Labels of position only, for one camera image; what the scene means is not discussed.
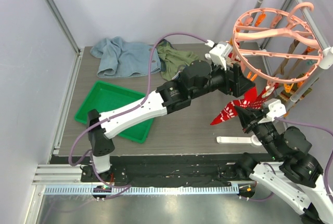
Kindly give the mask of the red snowflake sock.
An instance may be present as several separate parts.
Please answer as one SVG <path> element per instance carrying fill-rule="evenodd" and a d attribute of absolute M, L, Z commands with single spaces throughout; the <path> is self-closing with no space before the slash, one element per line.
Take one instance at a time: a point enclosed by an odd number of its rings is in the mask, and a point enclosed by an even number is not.
<path fill-rule="evenodd" d="M 210 125 L 217 125 L 222 122 L 226 122 L 238 115 L 235 106 L 246 108 L 250 104 L 254 103 L 257 98 L 256 87 L 251 88 L 244 94 L 243 99 L 237 99 L 229 102 L 219 113 L 219 115 L 210 123 Z"/>
<path fill-rule="evenodd" d="M 249 108 L 252 109 L 260 109 L 262 104 L 267 102 L 273 92 L 279 87 L 278 83 L 267 82 L 266 86 L 260 92 L 260 94 L 256 97 L 256 99 L 248 104 Z"/>

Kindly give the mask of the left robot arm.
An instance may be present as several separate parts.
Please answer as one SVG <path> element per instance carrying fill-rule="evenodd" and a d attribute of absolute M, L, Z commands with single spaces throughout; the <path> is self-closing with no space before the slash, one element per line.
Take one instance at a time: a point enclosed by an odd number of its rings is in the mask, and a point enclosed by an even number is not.
<path fill-rule="evenodd" d="M 244 76 L 238 64 L 225 69 L 196 60 L 175 79 L 165 82 L 142 100 L 108 112 L 89 111 L 87 129 L 92 147 L 93 176 L 100 182 L 110 178 L 110 154 L 115 150 L 112 139 L 124 130 L 186 108 L 193 99 L 215 90 L 238 98 L 254 87 L 255 83 Z"/>

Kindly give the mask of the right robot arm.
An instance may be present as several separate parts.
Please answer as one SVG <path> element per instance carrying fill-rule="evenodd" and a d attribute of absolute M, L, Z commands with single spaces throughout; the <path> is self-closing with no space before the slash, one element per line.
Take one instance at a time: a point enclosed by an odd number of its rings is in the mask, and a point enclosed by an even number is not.
<path fill-rule="evenodd" d="M 271 158 L 280 162 L 279 170 L 297 188 L 292 187 L 266 165 L 244 153 L 235 163 L 239 179 L 255 180 L 284 200 L 299 214 L 303 223 L 332 223 L 332 192 L 328 185 L 328 169 L 309 154 L 312 145 L 300 129 L 290 126 L 279 133 L 273 122 L 263 122 L 268 110 L 235 108 L 244 133 L 252 132 Z"/>

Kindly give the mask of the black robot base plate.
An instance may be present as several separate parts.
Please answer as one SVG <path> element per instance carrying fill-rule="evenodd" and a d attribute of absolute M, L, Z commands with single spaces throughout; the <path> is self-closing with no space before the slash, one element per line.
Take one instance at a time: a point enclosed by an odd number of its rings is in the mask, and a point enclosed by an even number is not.
<path fill-rule="evenodd" d="M 111 156 L 100 177 L 115 186 L 179 188 L 229 186 L 248 181 L 242 154 Z"/>

